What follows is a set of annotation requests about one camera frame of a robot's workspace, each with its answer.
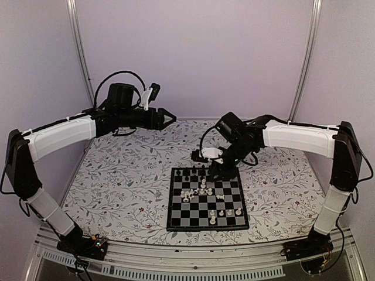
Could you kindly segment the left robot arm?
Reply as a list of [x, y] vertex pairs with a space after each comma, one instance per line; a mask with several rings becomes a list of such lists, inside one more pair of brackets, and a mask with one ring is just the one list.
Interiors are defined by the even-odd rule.
[[62, 172], [58, 169], [76, 156], [62, 156], [63, 149], [72, 152], [83, 143], [94, 138], [117, 132], [120, 128], [144, 128], [161, 131], [176, 121], [176, 117], [163, 108], [152, 108], [161, 87], [153, 83], [144, 88], [133, 103], [132, 95], [137, 89], [130, 84], [113, 83], [100, 106], [93, 106], [81, 113], [69, 116], [36, 129], [20, 132], [12, 130], [8, 136], [2, 179], [8, 179], [11, 190], [1, 193], [17, 196], [24, 201], [42, 220], [49, 223], [60, 240], [75, 254], [87, 249], [82, 229], [70, 218], [50, 193], [54, 187], [43, 187], [43, 180], [58, 187], [67, 183], [63, 177], [73, 170], [68, 165]]

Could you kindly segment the white king piece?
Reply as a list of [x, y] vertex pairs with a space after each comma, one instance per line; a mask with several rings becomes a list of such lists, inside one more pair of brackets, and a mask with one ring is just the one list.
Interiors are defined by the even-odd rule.
[[216, 223], [216, 216], [215, 216], [215, 210], [211, 210], [209, 215], [210, 215], [210, 224], [214, 225]]

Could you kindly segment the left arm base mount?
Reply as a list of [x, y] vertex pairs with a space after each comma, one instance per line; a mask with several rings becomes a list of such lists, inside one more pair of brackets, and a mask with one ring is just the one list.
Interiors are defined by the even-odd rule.
[[84, 237], [80, 234], [72, 237], [59, 236], [57, 249], [77, 256], [103, 261], [108, 242], [106, 237], [95, 234], [90, 237]]

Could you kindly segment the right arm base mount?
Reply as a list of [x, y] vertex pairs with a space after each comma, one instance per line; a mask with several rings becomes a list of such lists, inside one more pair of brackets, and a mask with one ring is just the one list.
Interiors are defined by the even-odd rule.
[[332, 250], [333, 243], [330, 235], [322, 235], [313, 231], [306, 238], [283, 243], [280, 255], [286, 257], [287, 261], [294, 261]]

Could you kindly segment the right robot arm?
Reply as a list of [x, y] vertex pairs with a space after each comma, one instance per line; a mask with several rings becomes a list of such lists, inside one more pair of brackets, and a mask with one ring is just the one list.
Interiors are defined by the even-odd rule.
[[360, 178], [362, 163], [369, 160], [348, 121], [338, 125], [317, 125], [262, 115], [246, 122], [229, 112], [213, 125], [213, 129], [230, 144], [225, 149], [199, 148], [200, 154], [212, 161], [213, 177], [231, 177], [240, 162], [264, 148], [286, 148], [306, 154], [325, 194], [310, 237], [303, 243], [307, 255], [316, 255], [325, 247], [325, 238], [345, 213], [358, 184], [372, 178]]

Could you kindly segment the black white chess board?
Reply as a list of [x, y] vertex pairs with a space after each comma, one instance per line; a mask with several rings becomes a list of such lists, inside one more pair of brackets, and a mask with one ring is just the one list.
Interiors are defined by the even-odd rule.
[[173, 167], [166, 230], [248, 230], [249, 218], [238, 170], [229, 180], [209, 180], [207, 167]]

